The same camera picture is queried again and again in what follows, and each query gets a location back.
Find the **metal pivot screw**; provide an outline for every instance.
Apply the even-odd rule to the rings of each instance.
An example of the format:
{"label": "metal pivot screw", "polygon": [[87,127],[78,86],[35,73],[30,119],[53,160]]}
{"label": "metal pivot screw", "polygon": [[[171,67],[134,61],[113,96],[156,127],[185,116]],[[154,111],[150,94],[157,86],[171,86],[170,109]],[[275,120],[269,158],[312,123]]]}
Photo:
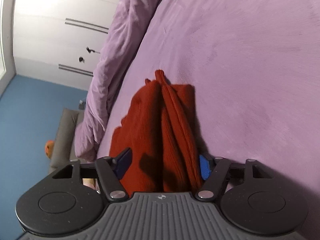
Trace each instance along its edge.
{"label": "metal pivot screw", "polygon": [[201,190],[198,192],[198,196],[200,198],[212,198],[213,197],[213,192],[210,190]]}
{"label": "metal pivot screw", "polygon": [[115,190],[110,193],[110,197],[118,199],[125,197],[125,192],[122,190]]}

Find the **purple bedsheet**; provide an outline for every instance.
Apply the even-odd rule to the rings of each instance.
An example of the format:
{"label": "purple bedsheet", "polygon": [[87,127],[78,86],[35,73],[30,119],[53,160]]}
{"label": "purple bedsheet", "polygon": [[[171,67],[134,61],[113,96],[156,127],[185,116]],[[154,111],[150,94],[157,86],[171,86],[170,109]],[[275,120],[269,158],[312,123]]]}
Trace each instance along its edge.
{"label": "purple bedsheet", "polygon": [[[121,54],[121,47],[111,49],[118,35],[121,30],[109,36],[107,57]],[[135,49],[95,71],[77,148],[89,149],[89,141],[100,144],[92,158],[108,155],[132,96],[163,69],[172,83],[196,88],[203,150],[240,162],[257,159],[287,177],[310,206],[304,235],[319,239],[320,0],[162,0],[141,44],[133,33],[127,38],[139,50],[109,119],[109,78],[120,80]]]}

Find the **circular pad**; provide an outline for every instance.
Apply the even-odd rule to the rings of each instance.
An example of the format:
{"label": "circular pad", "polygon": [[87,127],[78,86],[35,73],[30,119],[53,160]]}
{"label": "circular pad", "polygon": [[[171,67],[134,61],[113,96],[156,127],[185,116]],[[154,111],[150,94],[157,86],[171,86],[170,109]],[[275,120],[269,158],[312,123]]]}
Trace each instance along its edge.
{"label": "circular pad", "polygon": [[238,228],[256,235],[276,236],[294,231],[306,218],[305,199],[273,179],[254,179],[221,198],[224,216]]}
{"label": "circular pad", "polygon": [[39,200],[39,207],[50,214],[66,212],[73,208],[75,204],[75,197],[65,192],[52,192]]}
{"label": "circular pad", "polygon": [[258,212],[274,213],[283,209],[285,200],[272,192],[257,192],[248,198],[249,205]]}

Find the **logo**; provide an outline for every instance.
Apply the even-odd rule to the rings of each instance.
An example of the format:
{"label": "logo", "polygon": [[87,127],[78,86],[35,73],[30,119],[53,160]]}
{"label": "logo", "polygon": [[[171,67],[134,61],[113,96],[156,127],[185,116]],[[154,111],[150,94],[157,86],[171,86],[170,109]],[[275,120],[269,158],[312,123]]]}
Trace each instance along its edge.
{"label": "logo", "polygon": [[165,195],[160,195],[160,196],[158,196],[157,198],[163,200],[163,199],[166,198],[166,196],[165,196]]}

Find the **red towel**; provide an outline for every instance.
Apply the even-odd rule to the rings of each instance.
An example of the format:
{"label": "red towel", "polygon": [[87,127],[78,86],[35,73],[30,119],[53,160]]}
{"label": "red towel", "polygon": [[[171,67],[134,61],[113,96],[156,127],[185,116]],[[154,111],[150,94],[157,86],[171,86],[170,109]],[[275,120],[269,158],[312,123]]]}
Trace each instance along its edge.
{"label": "red towel", "polygon": [[195,93],[191,85],[168,85],[164,72],[146,80],[132,98],[121,127],[115,129],[110,156],[132,149],[132,164],[121,180],[135,191],[195,193],[202,184],[192,131]]}

